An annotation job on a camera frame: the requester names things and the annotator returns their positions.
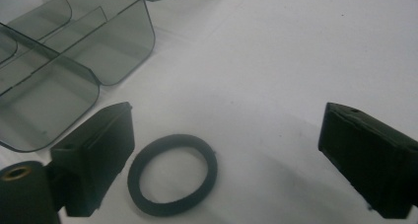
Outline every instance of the white surface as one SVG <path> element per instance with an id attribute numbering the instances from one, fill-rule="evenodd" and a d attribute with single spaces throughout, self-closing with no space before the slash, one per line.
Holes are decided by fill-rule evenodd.
<path id="1" fill-rule="evenodd" d="M 0 0 L 0 20 L 36 2 Z M 418 0 L 165 0 L 148 7 L 157 35 L 152 56 L 121 84 L 102 87 L 88 114 L 128 101 L 136 149 L 102 207 L 90 218 L 61 212 L 63 223 L 417 222 L 416 208 L 397 221 L 368 211 L 317 140 L 326 102 L 418 139 Z M 211 144 L 218 181 L 194 209 L 155 218 L 133 205 L 126 177 L 135 154 L 173 133 Z M 186 151 L 170 155 L 146 174 L 149 192 L 162 199 L 192 190 L 205 172 Z M 1 167 L 48 159 L 47 149 L 0 149 Z"/>

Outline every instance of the black cylinder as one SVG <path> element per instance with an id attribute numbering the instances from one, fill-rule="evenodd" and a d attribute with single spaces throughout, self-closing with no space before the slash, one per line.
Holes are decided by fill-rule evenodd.
<path id="1" fill-rule="evenodd" d="M 23 162 L 0 172 L 0 223 L 60 223 L 41 163 Z"/>

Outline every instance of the black plastic part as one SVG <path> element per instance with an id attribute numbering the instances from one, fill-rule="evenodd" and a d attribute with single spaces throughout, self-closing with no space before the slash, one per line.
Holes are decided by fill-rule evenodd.
<path id="1" fill-rule="evenodd" d="M 168 203 L 155 203 L 148 200 L 141 192 L 140 178 L 147 164 L 157 155 L 178 147 L 196 149 L 206 160 L 208 172 L 202 185 L 190 195 Z M 130 195 L 139 209 L 153 216 L 172 216 L 184 212 L 202 201 L 215 184 L 218 163 L 212 148 L 200 138 L 175 134 L 160 138 L 145 147 L 135 158 L 129 170 L 128 188 Z"/>
<path id="2" fill-rule="evenodd" d="M 135 147 L 131 106 L 107 107 L 52 147 L 52 162 L 0 171 L 0 223 L 59 223 L 57 211 L 90 216 Z"/>
<path id="3" fill-rule="evenodd" d="M 0 223 L 60 223 L 41 163 L 23 162 L 0 172 Z"/>
<path id="4" fill-rule="evenodd" d="M 418 142 L 357 109 L 328 103 L 319 150 L 383 218 L 418 200 Z"/>
<path id="5" fill-rule="evenodd" d="M 135 147 L 130 110 L 128 103 L 105 108 L 51 149 L 53 166 L 72 176 L 61 192 L 68 216 L 92 215 L 124 167 Z"/>

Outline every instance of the tinted plastic divider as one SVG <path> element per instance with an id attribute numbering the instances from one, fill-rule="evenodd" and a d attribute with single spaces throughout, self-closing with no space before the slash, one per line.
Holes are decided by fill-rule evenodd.
<path id="1" fill-rule="evenodd" d="M 148 58 L 154 44 L 145 1 L 138 0 L 63 54 L 90 68 L 103 85 L 113 85 Z"/>
<path id="2" fill-rule="evenodd" d="M 13 20 L 8 26 L 30 38 L 41 40 L 68 24 L 71 17 L 68 0 L 50 0 Z"/>
<path id="3" fill-rule="evenodd" d="M 91 70 L 58 56 L 0 97 L 0 143 L 31 152 L 49 145 L 97 100 Z"/>
<path id="4" fill-rule="evenodd" d="M 0 33 L 13 38 L 19 46 L 13 57 L 0 67 L 0 96 L 3 96 L 56 58 L 58 53 L 7 26 L 0 25 Z"/>
<path id="5" fill-rule="evenodd" d="M 107 18 L 105 17 L 105 13 L 102 7 L 99 7 L 78 21 L 73 22 L 62 31 L 50 36 L 44 45 L 62 53 L 106 22 Z"/>
<path id="6" fill-rule="evenodd" d="M 0 30 L 0 64 L 13 57 L 17 51 L 18 43 L 16 40 Z"/>

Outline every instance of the black rubber ring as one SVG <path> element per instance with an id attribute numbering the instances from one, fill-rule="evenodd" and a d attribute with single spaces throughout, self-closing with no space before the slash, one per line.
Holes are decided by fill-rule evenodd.
<path id="1" fill-rule="evenodd" d="M 178 147 L 191 147 L 202 154 L 208 172 L 202 185 L 190 195 L 167 203 L 148 200 L 141 192 L 139 180 L 147 164 L 157 155 Z M 184 212 L 198 204 L 210 192 L 218 174 L 218 163 L 212 148 L 200 138 L 185 134 L 175 134 L 157 139 L 146 146 L 135 158 L 128 175 L 129 193 L 136 206 L 153 216 L 172 216 Z"/>

